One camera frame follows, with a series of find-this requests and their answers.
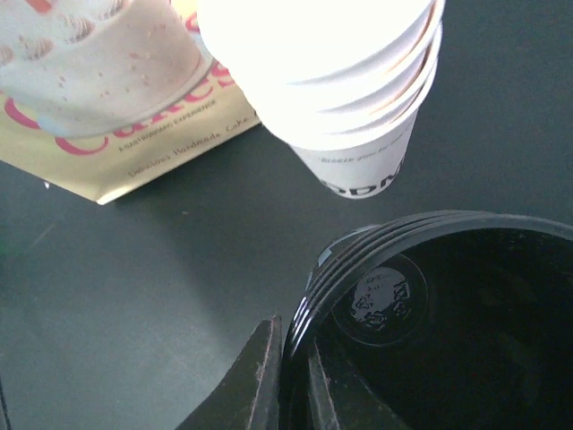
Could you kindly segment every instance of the table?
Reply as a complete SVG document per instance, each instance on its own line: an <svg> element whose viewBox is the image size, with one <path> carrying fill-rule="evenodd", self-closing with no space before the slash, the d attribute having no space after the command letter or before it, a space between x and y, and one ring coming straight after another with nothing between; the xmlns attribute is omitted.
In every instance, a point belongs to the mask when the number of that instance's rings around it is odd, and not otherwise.
<svg viewBox="0 0 573 430"><path fill-rule="evenodd" d="M104 207L0 166L0 375L14 429L173 429L355 227L438 209L573 223L569 0L450 1L394 184L323 188L262 127Z"/></svg>

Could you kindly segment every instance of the scratch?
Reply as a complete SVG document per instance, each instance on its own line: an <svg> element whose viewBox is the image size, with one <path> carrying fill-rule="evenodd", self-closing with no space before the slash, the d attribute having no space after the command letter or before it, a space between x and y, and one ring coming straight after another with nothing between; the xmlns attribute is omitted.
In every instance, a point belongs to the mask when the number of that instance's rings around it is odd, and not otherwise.
<svg viewBox="0 0 573 430"><path fill-rule="evenodd" d="M44 240L44 237L46 237L46 235L52 231L54 229L54 227L56 226L57 222L53 222L49 227L47 227L41 235L39 235L38 237L36 237L36 240L34 240L34 242L32 242L32 245L30 245L30 247L28 248L28 251L32 250L34 247L36 247L42 240Z"/></svg>

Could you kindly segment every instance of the white frosting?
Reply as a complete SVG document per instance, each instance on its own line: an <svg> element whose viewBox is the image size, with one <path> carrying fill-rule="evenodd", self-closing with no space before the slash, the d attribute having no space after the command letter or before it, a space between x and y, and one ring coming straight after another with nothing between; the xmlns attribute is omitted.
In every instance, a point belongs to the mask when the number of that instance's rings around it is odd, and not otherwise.
<svg viewBox="0 0 573 430"><path fill-rule="evenodd" d="M167 0L54 0L40 15L0 2L0 90L65 136L141 121L207 72Z"/></svg>

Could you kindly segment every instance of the stack of white cups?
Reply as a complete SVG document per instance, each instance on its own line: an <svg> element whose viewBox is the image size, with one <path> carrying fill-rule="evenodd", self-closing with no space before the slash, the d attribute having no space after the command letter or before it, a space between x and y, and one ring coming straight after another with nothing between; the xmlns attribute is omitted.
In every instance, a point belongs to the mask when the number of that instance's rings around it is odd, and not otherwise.
<svg viewBox="0 0 573 430"><path fill-rule="evenodd" d="M445 2L200 0L198 22L269 131L328 188L362 199L402 166Z"/></svg>

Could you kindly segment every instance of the cup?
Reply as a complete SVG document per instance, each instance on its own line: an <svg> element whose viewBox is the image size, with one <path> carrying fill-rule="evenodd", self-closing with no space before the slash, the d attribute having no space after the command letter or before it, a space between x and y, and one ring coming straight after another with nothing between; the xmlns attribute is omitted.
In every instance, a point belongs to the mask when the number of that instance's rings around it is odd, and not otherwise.
<svg viewBox="0 0 573 430"><path fill-rule="evenodd" d="M445 0L436 0L428 6L420 17L420 24L423 24L421 37L411 50L404 52L406 56L402 61L389 71L384 65L386 51L382 50L373 58L344 72L299 84L285 85L276 81L274 74L263 76L248 64L243 68L231 68L229 72L253 104L274 99L288 109L300 112L328 112L368 97L378 90L381 104L388 104L404 92L420 73L427 48L440 25L445 4Z"/></svg>
<svg viewBox="0 0 573 430"><path fill-rule="evenodd" d="M267 99L264 102L262 100L255 101L249 99L246 93L245 97L251 102L260 116L273 116L277 112L296 122L299 127L302 127L307 132L311 131L311 133L344 133L372 123L383 124L391 122L408 109L424 86L438 58L441 40L442 28L439 26L427 51L422 70L411 82L410 86L406 88L406 91L398 95L389 104L386 103L389 91L384 87L364 99L339 109L314 113L286 108L273 99Z"/></svg>
<svg viewBox="0 0 573 430"><path fill-rule="evenodd" d="M394 181L402 167L418 109L432 87L437 66L436 61L428 81L410 108L396 121L374 128L373 134L372 130L366 130L327 136L309 135L305 141L286 142L319 181L334 193L347 199L364 199L381 193ZM265 123L264 117L260 116L260 119L271 133L280 138L273 126ZM330 142L338 146L328 150L329 139L320 142L321 137L335 138ZM311 143L306 145L307 149L297 146L306 142Z"/></svg>
<svg viewBox="0 0 573 430"><path fill-rule="evenodd" d="M388 70L419 39L419 18L431 2L202 0L197 17L205 45L229 70L264 71L257 74L288 84L322 79L374 56Z"/></svg>
<svg viewBox="0 0 573 430"><path fill-rule="evenodd" d="M0 2L0 90L61 137L151 117L201 82L201 54L167 1Z"/></svg>

